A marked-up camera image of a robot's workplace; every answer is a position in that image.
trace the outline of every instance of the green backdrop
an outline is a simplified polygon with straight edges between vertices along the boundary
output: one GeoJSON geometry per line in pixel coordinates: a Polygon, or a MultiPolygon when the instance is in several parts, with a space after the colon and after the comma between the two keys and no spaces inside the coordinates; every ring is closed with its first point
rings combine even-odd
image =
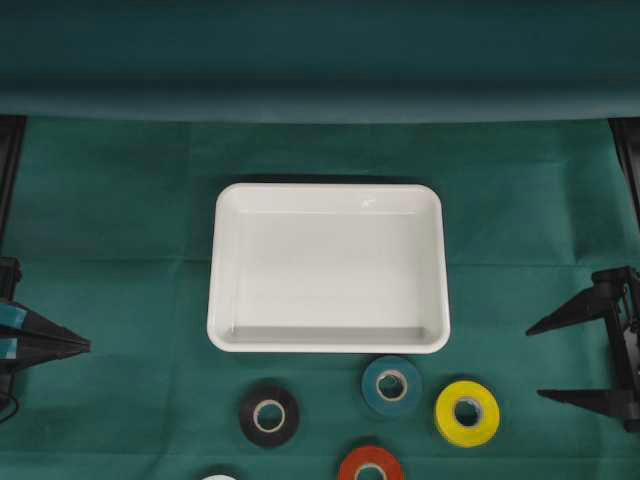
{"type": "Polygon", "coordinates": [[[31,118],[3,248],[16,297],[93,341],[18,376],[0,427],[11,480],[334,478],[379,443],[408,479],[629,480],[640,437],[537,388],[611,384],[603,322],[526,338],[599,268],[638,265],[638,228],[604,121],[466,125],[232,125],[31,118]],[[443,203],[452,336],[410,359],[417,411],[377,417],[359,392],[371,355],[231,354],[205,332],[216,195],[248,178],[399,181],[443,203]],[[486,446],[436,432],[447,382],[469,376],[503,415],[486,446]],[[237,403],[273,378],[301,408],[297,435],[247,442],[237,403]]]}
{"type": "Polygon", "coordinates": [[[637,0],[0,7],[2,113],[389,123],[640,112],[637,0]]]}

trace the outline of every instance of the tape roll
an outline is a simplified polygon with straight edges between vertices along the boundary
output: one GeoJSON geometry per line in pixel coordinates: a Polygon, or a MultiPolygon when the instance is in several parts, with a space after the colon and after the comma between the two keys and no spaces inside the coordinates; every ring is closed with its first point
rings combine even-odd
{"type": "Polygon", "coordinates": [[[484,445],[498,431],[500,407],[493,394],[483,385],[461,380],[448,385],[436,401],[436,427],[440,434],[453,445],[470,448],[484,445]],[[456,417],[456,407],[465,402],[476,413],[476,421],[464,425],[456,417]]]}
{"type": "Polygon", "coordinates": [[[344,458],[338,471],[338,480],[357,480],[365,468],[380,471],[385,480],[404,480],[402,465],[396,457],[381,447],[359,447],[344,458]]]}
{"type": "Polygon", "coordinates": [[[296,399],[284,388],[273,386],[251,391],[242,401],[238,416],[245,436],[265,448],[277,447],[293,437],[300,421],[296,399]],[[265,428],[258,416],[262,408],[270,405],[280,410],[281,420],[274,427],[265,428]]]}
{"type": "Polygon", "coordinates": [[[409,413],[422,398],[422,375],[408,360],[395,355],[380,357],[362,375],[362,396],[376,412],[387,417],[409,413]],[[398,395],[386,395],[381,383],[388,379],[399,387],[398,395]]]}

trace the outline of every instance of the white tray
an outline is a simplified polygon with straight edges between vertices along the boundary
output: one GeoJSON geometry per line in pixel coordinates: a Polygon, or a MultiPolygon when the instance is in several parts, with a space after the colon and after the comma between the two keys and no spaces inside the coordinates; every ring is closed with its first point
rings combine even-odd
{"type": "Polygon", "coordinates": [[[216,203],[207,330],[235,352],[432,353],[449,338],[438,196],[238,183],[216,203]]]}

